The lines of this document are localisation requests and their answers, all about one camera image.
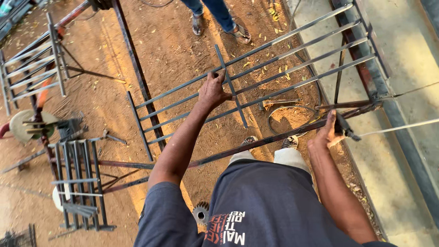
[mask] foot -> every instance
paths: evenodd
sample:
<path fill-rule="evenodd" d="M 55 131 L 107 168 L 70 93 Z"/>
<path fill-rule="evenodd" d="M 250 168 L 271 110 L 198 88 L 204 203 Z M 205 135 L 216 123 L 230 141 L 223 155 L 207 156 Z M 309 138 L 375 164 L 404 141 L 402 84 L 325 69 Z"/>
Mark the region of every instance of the foot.
<path fill-rule="evenodd" d="M 281 149 L 287 149 L 287 148 L 297 149 L 298 145 L 299 145 L 299 140 L 297 139 L 297 136 L 293 135 L 284 139 L 284 141 L 282 142 Z"/>
<path fill-rule="evenodd" d="M 243 44 L 248 44 L 252 40 L 252 36 L 248 32 L 246 28 L 244 28 L 241 25 L 236 24 L 235 29 L 233 29 L 231 32 L 229 32 L 230 35 L 235 37 L 235 39 Z"/>
<path fill-rule="evenodd" d="M 251 135 L 242 141 L 241 146 L 244 146 L 244 145 L 251 143 L 251 142 L 255 142 L 257 140 L 258 140 L 258 138 L 256 136 Z"/>
<path fill-rule="evenodd" d="M 203 33 L 203 15 L 192 15 L 192 31 L 195 35 L 200 36 Z"/>

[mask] wire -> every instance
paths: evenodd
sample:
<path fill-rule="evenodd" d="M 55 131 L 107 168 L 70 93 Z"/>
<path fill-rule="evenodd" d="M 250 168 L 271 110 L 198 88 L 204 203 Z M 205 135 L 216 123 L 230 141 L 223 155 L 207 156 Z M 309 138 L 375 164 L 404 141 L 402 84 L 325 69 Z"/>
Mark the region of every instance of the wire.
<path fill-rule="evenodd" d="M 314 109 L 312 109 L 312 108 L 310 108 L 310 107 L 303 106 L 303 105 L 289 105 L 289 106 L 282 106 L 282 107 L 276 108 L 275 110 L 273 110 L 273 111 L 270 113 L 270 115 L 268 115 L 268 118 L 267 118 L 267 125 L 268 125 L 268 128 L 270 129 L 270 131 L 271 131 L 273 134 L 279 134 L 279 133 L 275 132 L 274 129 L 271 128 L 271 125 L 270 125 L 270 117 L 271 117 L 271 115 L 272 115 L 275 111 L 277 111 L 277 110 L 285 109 L 285 108 L 294 108 L 294 107 L 305 108 L 305 109 L 310 110 L 311 112 L 313 112 L 313 113 L 314 113 L 314 116 L 317 116 L 317 111 L 315 111 Z M 308 132 L 301 133 L 301 134 L 297 135 L 297 137 L 301 137 L 301 136 L 303 136 L 303 135 L 306 134 L 306 133 L 308 133 Z"/>
<path fill-rule="evenodd" d="M 433 124 L 433 123 L 437 123 L 437 122 L 439 122 L 439 118 L 427 120 L 427 121 L 419 122 L 419 123 L 407 124 L 407 125 L 403 125 L 403 126 L 395 127 L 395 128 L 391 128 L 391 129 L 360 134 L 359 136 L 365 136 L 365 135 L 370 135 L 370 134 L 379 134 L 379 133 L 385 133 L 385 132 L 390 132 L 390 131 L 397 131 L 397 130 L 401 130 L 401 129 L 407 129 L 407 128 L 421 126 L 421 125 L 425 125 L 425 124 Z"/>
<path fill-rule="evenodd" d="M 165 7 L 166 5 L 170 4 L 170 3 L 171 3 L 172 1 L 174 1 L 174 0 L 169 0 L 168 2 L 166 2 L 166 3 L 162 4 L 162 5 L 154 5 L 154 4 L 150 4 L 150 3 L 148 3 L 148 2 L 145 1 L 145 0 L 140 0 L 140 1 L 142 1 L 142 3 L 144 3 L 144 4 L 148 5 L 148 6 L 155 7 L 155 8 L 160 8 L 160 7 Z"/>

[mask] welding cable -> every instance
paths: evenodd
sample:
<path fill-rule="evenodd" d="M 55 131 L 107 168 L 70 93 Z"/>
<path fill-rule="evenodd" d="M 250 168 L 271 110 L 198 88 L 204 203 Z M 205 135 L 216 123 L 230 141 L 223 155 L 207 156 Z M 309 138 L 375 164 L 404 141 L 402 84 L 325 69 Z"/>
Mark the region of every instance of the welding cable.
<path fill-rule="evenodd" d="M 270 113 L 270 115 L 268 115 L 268 118 L 267 118 L 267 125 L 268 125 L 268 128 L 270 129 L 270 131 L 271 131 L 273 134 L 279 134 L 279 133 L 275 132 L 274 129 L 272 129 L 272 127 L 271 127 L 271 125 L 270 125 L 270 117 L 271 117 L 271 115 L 272 115 L 275 111 L 277 111 L 277 110 L 280 110 L 280 109 L 286 109 L 286 108 L 294 108 L 294 107 L 300 107 L 300 108 L 305 108 L 305 109 L 307 109 L 307 110 L 310 110 L 311 112 L 314 113 L 314 118 L 316 118 L 316 116 L 318 116 L 318 112 L 317 112 L 316 110 L 314 110 L 314 109 L 312 109 L 312 108 L 310 108 L 310 107 L 307 107 L 307 106 L 303 106 L 303 105 L 289 105 L 289 106 L 282 106 L 282 107 L 276 108 L 276 109 L 274 109 L 274 110 Z M 308 133 L 308 132 L 298 134 L 297 137 L 301 137 L 301 136 L 303 136 L 303 135 L 306 134 L 306 133 Z"/>
<path fill-rule="evenodd" d="M 160 7 L 165 7 L 166 5 L 172 3 L 172 1 L 174 1 L 174 0 L 169 0 L 168 2 L 166 2 L 166 3 L 164 3 L 164 4 L 160 4 L 160 5 L 150 4 L 150 3 L 148 3 L 148 2 L 145 1 L 145 0 L 140 0 L 140 1 L 142 1 L 142 3 L 144 3 L 144 4 L 148 5 L 148 6 L 155 7 L 155 8 L 160 8 Z"/>

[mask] gear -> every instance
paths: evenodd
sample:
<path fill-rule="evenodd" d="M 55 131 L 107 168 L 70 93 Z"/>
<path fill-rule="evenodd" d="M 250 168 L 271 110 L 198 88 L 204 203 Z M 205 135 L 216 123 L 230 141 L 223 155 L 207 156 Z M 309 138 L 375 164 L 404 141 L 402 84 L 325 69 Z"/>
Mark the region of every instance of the gear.
<path fill-rule="evenodd" d="M 199 202 L 192 211 L 197 224 L 207 225 L 209 222 L 209 203 Z"/>

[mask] sandy soil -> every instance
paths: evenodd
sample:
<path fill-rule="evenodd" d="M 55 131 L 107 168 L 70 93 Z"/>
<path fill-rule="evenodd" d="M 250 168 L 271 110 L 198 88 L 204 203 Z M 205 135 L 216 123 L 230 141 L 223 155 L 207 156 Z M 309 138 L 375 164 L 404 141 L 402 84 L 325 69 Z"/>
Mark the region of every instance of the sandy soil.
<path fill-rule="evenodd" d="M 235 21 L 245 25 L 252 34 L 251 45 L 238 44 L 232 36 L 224 33 L 207 9 L 205 10 L 205 32 L 202 36 L 197 37 L 191 32 L 191 12 L 178 0 L 174 0 L 164 8 L 151 8 L 136 0 L 127 0 L 122 3 L 153 97 L 217 67 L 220 62 L 215 53 L 214 44 L 219 45 L 224 60 L 228 61 L 234 56 L 239 56 L 264 44 L 265 39 L 269 41 L 284 34 L 276 34 L 275 28 L 288 31 L 284 23 L 289 23 L 289 20 L 286 19 L 286 13 L 281 5 L 276 5 L 280 17 L 278 22 L 274 22 L 267 11 L 269 6 L 266 1 L 252 3 L 251 1 L 226 0 L 226 3 L 230 7 L 232 16 L 236 18 Z M 4 46 L 6 57 L 13 56 L 47 30 L 46 11 L 50 11 L 54 21 L 57 22 L 79 4 L 78 0 L 66 0 L 50 3 L 45 9 L 35 9 L 6 40 Z M 57 88 L 49 92 L 45 111 L 63 119 L 83 111 L 85 124 L 89 126 L 90 130 L 85 133 L 84 137 L 101 136 L 102 130 L 107 128 L 113 135 L 128 141 L 127 146 L 108 140 L 99 142 L 98 149 L 102 148 L 100 159 L 147 162 L 148 158 L 126 99 L 126 91 L 131 91 L 136 105 L 142 103 L 142 97 L 116 16 L 113 11 L 100 11 L 89 20 L 83 20 L 91 14 L 92 11 L 89 9 L 71 24 L 63 43 L 85 69 L 123 78 L 127 83 L 122 84 L 89 75 L 79 76 L 66 83 L 68 97 L 62 98 Z M 298 46 L 296 39 L 292 39 L 291 43 L 294 47 Z M 289 49 L 289 44 L 289 41 L 280 42 L 248 59 L 237 62 L 228 67 L 229 74 L 234 75 L 250 66 L 266 61 L 272 56 L 279 55 Z M 297 57 L 290 56 L 268 65 L 266 69 L 259 69 L 233 81 L 234 87 L 239 90 L 278 73 L 279 68 L 284 71 L 285 66 L 291 68 L 300 63 Z M 308 70 L 301 69 L 290 74 L 290 80 L 286 77 L 280 78 L 247 91 L 239 95 L 238 98 L 241 104 L 244 104 L 310 77 Z M 193 83 L 177 93 L 156 101 L 155 108 L 163 108 L 195 93 L 201 84 L 202 81 Z M 292 98 L 300 98 L 299 105 L 311 108 L 318 105 L 317 90 L 313 84 L 279 95 L 275 99 Z M 173 118 L 189 111 L 195 102 L 196 99 L 192 99 L 179 107 L 158 114 L 158 117 L 161 122 Z M 30 108 L 28 99 L 20 101 L 19 105 L 21 110 Z M 233 102 L 226 102 L 215 109 L 211 115 L 217 115 L 234 107 Z M 249 135 L 256 135 L 259 138 L 271 136 L 272 132 L 268 128 L 267 117 L 274 107 L 261 111 L 257 105 L 254 105 L 244 109 L 244 115 L 249 125 L 247 129 L 244 129 L 238 113 L 206 124 L 197 140 L 192 160 L 236 147 Z M 146 109 L 140 109 L 138 112 L 141 117 L 147 114 Z M 307 122 L 312 116 L 312 113 L 304 109 L 284 109 L 273 114 L 270 118 L 270 124 L 275 131 L 282 132 Z M 0 123 L 5 123 L 9 119 L 6 117 L 3 103 L 1 103 Z M 163 132 L 165 134 L 174 132 L 182 121 L 179 120 L 164 126 Z M 142 124 L 144 127 L 151 125 L 149 121 L 144 121 Z M 306 141 L 314 136 L 315 131 L 310 131 L 299 139 L 299 150 L 308 164 Z M 154 139 L 153 132 L 147 133 L 147 139 Z M 256 148 L 253 155 L 260 160 L 272 161 L 273 153 L 280 145 L 280 142 L 275 142 Z M 13 138 L 0 141 L 0 147 L 2 149 L 0 169 L 41 148 L 36 141 L 24 145 Z M 157 158 L 160 154 L 158 145 L 153 144 L 151 147 Z M 331 150 L 331 153 L 337 161 L 348 187 L 355 191 L 354 193 L 359 199 L 365 198 L 344 147 L 339 144 Z M 188 198 L 190 198 L 189 204 L 195 205 L 202 200 L 209 201 L 214 184 L 227 167 L 228 160 L 229 158 L 224 158 L 187 171 L 184 177 L 184 186 Z M 103 167 L 101 171 L 122 175 L 129 169 Z M 147 176 L 148 173 L 149 171 L 140 171 L 125 181 Z M 146 184 L 105 196 L 108 221 L 118 227 L 114 232 L 89 231 L 85 233 L 82 231 L 48 241 L 50 236 L 64 231 L 58 227 L 62 223 L 62 215 L 51 201 L 53 187 L 49 182 L 52 179 L 45 156 L 31 161 L 30 168 L 27 170 L 21 172 L 14 170 L 0 176 L 0 187 L 2 188 L 0 189 L 2 200 L 0 215 L 4 219 L 0 224 L 0 234 L 10 229 L 21 231 L 29 223 L 35 223 L 37 243 L 40 246 L 128 246 L 133 244 L 137 234 L 138 215 L 146 194 Z M 367 199 L 362 199 L 362 203 L 371 214 Z"/>

